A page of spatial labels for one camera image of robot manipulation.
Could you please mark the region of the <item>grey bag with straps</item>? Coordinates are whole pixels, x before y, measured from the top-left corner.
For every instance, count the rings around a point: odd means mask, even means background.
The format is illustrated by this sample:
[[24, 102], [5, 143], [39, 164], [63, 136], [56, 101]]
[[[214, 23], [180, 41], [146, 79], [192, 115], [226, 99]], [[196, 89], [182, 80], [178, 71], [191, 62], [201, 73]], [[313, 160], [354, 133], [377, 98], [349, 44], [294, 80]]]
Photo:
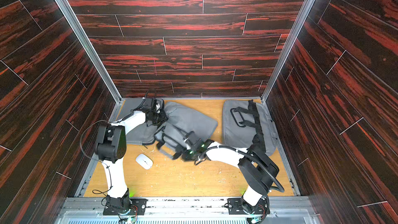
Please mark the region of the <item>grey bag with straps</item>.
[[227, 100], [222, 112], [222, 142], [235, 148], [259, 145], [267, 156], [276, 150], [276, 132], [267, 108], [254, 100]]

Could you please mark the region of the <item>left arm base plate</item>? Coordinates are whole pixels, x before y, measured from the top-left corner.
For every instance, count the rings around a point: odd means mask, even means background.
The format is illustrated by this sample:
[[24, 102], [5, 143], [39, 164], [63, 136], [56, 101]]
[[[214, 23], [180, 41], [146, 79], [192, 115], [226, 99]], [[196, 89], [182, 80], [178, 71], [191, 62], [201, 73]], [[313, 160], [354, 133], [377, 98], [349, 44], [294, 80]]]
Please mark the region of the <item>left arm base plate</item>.
[[104, 216], [143, 216], [146, 211], [148, 199], [130, 198], [129, 212], [116, 209], [113, 206], [106, 206], [103, 210]]

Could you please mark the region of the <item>grey laptop sleeve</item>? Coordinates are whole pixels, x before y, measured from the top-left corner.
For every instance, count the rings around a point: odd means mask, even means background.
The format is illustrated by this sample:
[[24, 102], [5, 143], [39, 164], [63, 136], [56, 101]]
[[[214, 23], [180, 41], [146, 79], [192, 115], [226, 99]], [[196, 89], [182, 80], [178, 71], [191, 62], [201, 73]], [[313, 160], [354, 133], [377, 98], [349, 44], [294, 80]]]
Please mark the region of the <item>grey laptop sleeve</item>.
[[218, 122], [201, 112], [176, 102], [167, 102], [164, 108], [168, 121], [154, 134], [156, 148], [172, 160], [181, 158], [186, 148], [184, 138], [193, 131], [203, 141], [213, 135]]

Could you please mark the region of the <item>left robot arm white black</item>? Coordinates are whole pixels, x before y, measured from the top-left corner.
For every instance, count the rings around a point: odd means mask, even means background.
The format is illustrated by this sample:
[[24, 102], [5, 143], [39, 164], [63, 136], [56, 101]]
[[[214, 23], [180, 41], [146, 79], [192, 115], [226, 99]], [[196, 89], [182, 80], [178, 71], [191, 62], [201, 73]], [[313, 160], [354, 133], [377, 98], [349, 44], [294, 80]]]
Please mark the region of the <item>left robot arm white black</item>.
[[80, 150], [90, 160], [100, 162], [105, 170], [108, 189], [94, 189], [95, 195], [103, 195], [105, 208], [117, 214], [127, 215], [132, 208], [129, 189], [125, 183], [123, 157], [127, 150], [127, 134], [136, 127], [151, 122], [156, 127], [167, 121], [164, 111], [164, 101], [157, 99], [155, 90], [148, 90], [140, 98], [137, 106], [130, 112], [114, 121], [99, 120], [98, 133], [94, 143], [94, 153], [97, 158], [89, 157], [82, 144]]

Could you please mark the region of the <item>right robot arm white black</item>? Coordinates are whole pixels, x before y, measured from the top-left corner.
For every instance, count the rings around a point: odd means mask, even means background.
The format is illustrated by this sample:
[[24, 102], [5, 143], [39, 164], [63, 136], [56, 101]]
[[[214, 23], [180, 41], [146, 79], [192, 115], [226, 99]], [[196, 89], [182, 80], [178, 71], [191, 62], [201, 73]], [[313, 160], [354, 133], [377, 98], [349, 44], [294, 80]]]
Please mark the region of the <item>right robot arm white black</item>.
[[182, 147], [177, 150], [184, 161], [194, 161], [196, 165], [209, 160], [238, 168], [248, 184], [240, 200], [247, 214], [253, 214], [259, 201], [265, 199], [270, 191], [285, 191], [277, 180], [279, 167], [257, 144], [249, 148], [235, 148], [213, 140], [202, 141], [194, 132], [189, 132], [183, 138]]

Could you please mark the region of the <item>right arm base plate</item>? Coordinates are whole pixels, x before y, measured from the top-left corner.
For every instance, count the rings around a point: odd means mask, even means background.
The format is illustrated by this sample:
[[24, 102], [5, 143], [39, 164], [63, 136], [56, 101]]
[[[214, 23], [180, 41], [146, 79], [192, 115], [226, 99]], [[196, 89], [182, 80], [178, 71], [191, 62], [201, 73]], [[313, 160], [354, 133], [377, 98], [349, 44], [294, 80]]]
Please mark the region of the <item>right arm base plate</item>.
[[224, 205], [230, 215], [268, 215], [270, 213], [268, 202], [261, 198], [256, 206], [244, 203], [243, 198], [228, 198]]

